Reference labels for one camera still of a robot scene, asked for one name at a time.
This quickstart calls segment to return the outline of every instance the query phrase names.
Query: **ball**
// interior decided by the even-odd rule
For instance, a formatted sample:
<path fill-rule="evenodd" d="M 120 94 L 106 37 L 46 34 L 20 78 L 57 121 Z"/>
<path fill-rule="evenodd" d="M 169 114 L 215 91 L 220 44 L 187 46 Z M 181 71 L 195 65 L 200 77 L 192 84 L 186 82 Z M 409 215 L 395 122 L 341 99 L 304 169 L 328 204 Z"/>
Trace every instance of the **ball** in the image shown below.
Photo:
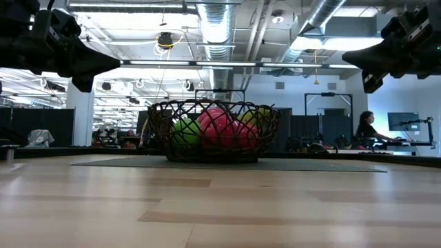
<path fill-rule="evenodd" d="M 258 110 L 258 115 L 259 115 L 259 128 L 263 132 L 266 132 L 266 130 L 269 127 L 269 123 L 270 123 L 269 117 L 271 115 L 271 110 L 260 107 Z"/>
<path fill-rule="evenodd" d="M 211 107 L 207 110 L 202 111 L 202 113 L 198 116 L 198 118 L 196 119 L 199 123 L 202 123 L 209 115 L 211 116 L 212 114 L 215 113 L 224 113 L 224 111 L 219 108 L 219 107 Z"/>
<path fill-rule="evenodd" d="M 256 121 L 257 121 L 256 111 L 255 110 L 248 110 L 245 113 L 239 114 L 237 119 L 242 124 L 254 126 L 256 124 Z"/>
<path fill-rule="evenodd" d="M 200 141 L 201 124 L 190 118 L 183 118 L 174 124 L 172 141 L 178 145 L 196 145 Z"/>
<path fill-rule="evenodd" d="M 257 127 L 239 124 L 238 144 L 241 149 L 254 149 L 258 145 L 259 131 Z"/>
<path fill-rule="evenodd" d="M 237 123 L 233 122 L 232 118 L 226 114 L 219 114 L 215 118 L 214 122 L 211 122 L 209 118 L 204 120 L 202 144 L 221 147 L 233 145 Z"/>

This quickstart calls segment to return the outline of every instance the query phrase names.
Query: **computer monitor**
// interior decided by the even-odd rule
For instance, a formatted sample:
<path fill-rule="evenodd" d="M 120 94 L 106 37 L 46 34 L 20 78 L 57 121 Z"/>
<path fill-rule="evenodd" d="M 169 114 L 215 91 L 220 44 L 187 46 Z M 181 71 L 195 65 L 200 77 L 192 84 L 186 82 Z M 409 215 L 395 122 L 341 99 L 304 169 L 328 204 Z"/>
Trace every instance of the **computer monitor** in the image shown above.
<path fill-rule="evenodd" d="M 418 113 L 387 113 L 389 131 L 420 131 L 419 123 L 407 123 L 420 119 Z"/>

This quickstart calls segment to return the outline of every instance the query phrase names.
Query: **green ball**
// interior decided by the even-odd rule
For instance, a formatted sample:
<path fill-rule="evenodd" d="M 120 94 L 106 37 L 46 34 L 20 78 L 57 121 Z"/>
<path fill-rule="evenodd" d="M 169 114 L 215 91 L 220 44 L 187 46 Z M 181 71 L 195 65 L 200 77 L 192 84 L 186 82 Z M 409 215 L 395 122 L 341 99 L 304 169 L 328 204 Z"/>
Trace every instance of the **green ball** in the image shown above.
<path fill-rule="evenodd" d="M 253 126 L 257 121 L 255 117 L 255 113 L 256 113 L 255 110 L 249 110 L 243 114 L 239 114 L 237 119 L 243 124 L 248 124 L 249 126 Z"/>
<path fill-rule="evenodd" d="M 260 114 L 262 117 L 269 117 L 269 115 L 271 114 L 271 112 L 270 112 L 270 110 L 268 110 L 268 109 L 265 109 L 265 108 L 263 108 L 263 107 L 260 107 L 260 108 L 259 108 L 259 114 Z"/>
<path fill-rule="evenodd" d="M 196 145 L 200 141 L 201 124 L 184 118 L 174 124 L 172 141 L 179 145 Z"/>

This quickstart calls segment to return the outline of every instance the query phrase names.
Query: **metal frame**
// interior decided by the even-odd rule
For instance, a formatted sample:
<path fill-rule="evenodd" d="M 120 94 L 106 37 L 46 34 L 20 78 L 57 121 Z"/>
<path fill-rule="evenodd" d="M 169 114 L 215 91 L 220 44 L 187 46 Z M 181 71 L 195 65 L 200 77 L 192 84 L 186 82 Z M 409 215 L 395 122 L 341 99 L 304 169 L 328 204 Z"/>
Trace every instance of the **metal frame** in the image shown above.
<path fill-rule="evenodd" d="M 214 90 L 194 90 L 194 99 L 198 99 L 198 92 L 213 92 L 213 93 L 228 93 L 228 92 L 242 92 L 243 101 L 245 101 L 245 90 L 222 90 L 222 89 L 214 89 Z"/>
<path fill-rule="evenodd" d="M 307 101 L 308 96 L 314 96 L 309 102 Z M 308 115 L 308 105 L 317 97 L 317 96 L 323 96 L 323 97 L 335 97 L 339 96 L 341 99 L 345 101 L 351 107 L 351 114 L 349 115 L 349 118 L 351 119 L 351 135 L 353 135 L 353 97 L 352 94 L 337 94 L 333 92 L 323 92 L 323 93 L 305 93 L 305 116 Z M 349 97 L 349 102 L 344 98 L 344 96 Z"/>

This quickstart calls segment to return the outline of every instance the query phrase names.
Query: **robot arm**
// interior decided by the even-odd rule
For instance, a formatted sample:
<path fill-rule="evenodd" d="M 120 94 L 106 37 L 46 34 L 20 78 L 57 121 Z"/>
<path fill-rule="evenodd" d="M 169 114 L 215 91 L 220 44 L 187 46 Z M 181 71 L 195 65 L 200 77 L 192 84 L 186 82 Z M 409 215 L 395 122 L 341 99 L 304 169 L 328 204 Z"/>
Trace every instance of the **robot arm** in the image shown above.
<path fill-rule="evenodd" d="M 34 23 L 30 17 L 35 14 Z M 86 47 L 75 18 L 61 10 L 39 10 L 37 0 L 0 3 L 0 68 L 56 72 L 72 77 L 82 92 L 92 90 L 97 74 L 120 67 L 120 61 Z"/>
<path fill-rule="evenodd" d="M 390 74 L 399 79 L 416 74 L 425 79 L 441 74 L 441 1 L 394 17 L 381 31 L 382 43 L 359 51 L 345 52 L 342 59 L 363 70 L 366 93 L 382 86 Z"/>

